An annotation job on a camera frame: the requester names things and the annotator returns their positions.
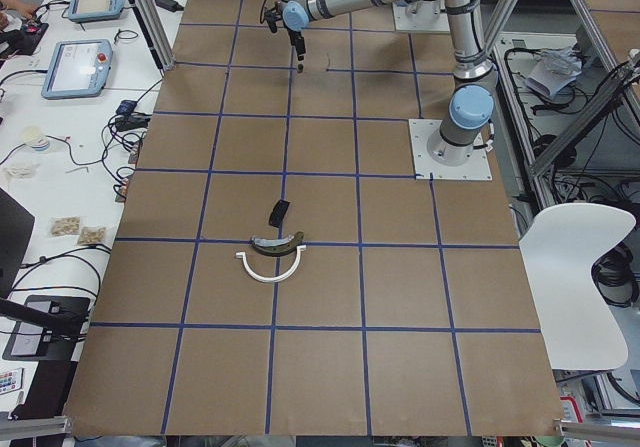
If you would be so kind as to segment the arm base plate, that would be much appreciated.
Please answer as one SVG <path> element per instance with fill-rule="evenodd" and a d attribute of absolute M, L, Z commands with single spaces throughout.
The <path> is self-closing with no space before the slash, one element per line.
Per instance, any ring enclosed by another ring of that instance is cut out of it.
<path fill-rule="evenodd" d="M 409 137 L 417 180 L 491 181 L 487 147 L 480 134 L 474 143 L 453 146 L 441 136 L 439 119 L 410 119 Z"/>
<path fill-rule="evenodd" d="M 444 0 L 403 1 L 392 5 L 395 30 L 405 33 L 448 34 Z"/>

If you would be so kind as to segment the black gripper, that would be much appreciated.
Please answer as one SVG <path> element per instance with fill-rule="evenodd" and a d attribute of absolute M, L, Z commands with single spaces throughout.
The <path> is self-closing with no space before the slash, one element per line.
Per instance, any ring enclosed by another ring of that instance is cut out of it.
<path fill-rule="evenodd" d="M 270 9 L 264 9 L 264 21 L 271 33 L 278 31 L 278 24 L 290 31 L 290 43 L 296 53 L 298 62 L 303 62 L 306 44 L 300 32 L 300 4 L 298 2 L 276 3 Z"/>

